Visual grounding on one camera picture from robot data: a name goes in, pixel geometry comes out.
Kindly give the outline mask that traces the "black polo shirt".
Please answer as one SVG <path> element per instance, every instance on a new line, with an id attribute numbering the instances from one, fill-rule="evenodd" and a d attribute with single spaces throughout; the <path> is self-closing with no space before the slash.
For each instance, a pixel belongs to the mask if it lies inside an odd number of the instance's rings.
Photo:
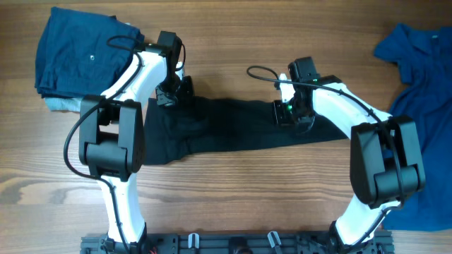
<path id="1" fill-rule="evenodd" d="M 149 99 L 145 118 L 145 164 L 163 165 L 202 152 L 262 150 L 341 140 L 346 136 L 317 116 L 309 130 L 279 127 L 270 102 L 195 97 L 194 104 L 165 109 Z"/>

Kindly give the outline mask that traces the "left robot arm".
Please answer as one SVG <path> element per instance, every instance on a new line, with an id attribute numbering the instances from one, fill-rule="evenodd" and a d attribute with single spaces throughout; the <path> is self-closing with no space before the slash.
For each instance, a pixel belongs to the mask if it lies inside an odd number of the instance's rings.
<path id="1" fill-rule="evenodd" d="M 151 252 L 137 193 L 137 173 L 145 160 L 142 109 L 152 94 L 165 109 L 193 103 L 184 50 L 174 32 L 162 31 L 155 44 L 137 41 L 126 49 L 131 63 L 113 86 L 83 98 L 72 131 L 79 133 L 79 160 L 89 169 L 87 177 L 102 189 L 109 230 L 99 238 L 83 238 L 82 253 Z"/>

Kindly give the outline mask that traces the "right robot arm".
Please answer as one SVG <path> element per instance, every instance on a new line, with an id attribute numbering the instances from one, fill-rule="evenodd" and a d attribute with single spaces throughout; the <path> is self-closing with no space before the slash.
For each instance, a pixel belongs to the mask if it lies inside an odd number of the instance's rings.
<path id="1" fill-rule="evenodd" d="M 293 61 L 288 71 L 275 76 L 277 124 L 310 131 L 322 116 L 350 140 L 354 195 L 332 223 L 327 246 L 336 253 L 361 250 L 386 216 L 425 186 L 415 122 L 372 107 L 334 75 L 321 76 L 311 57 Z"/>

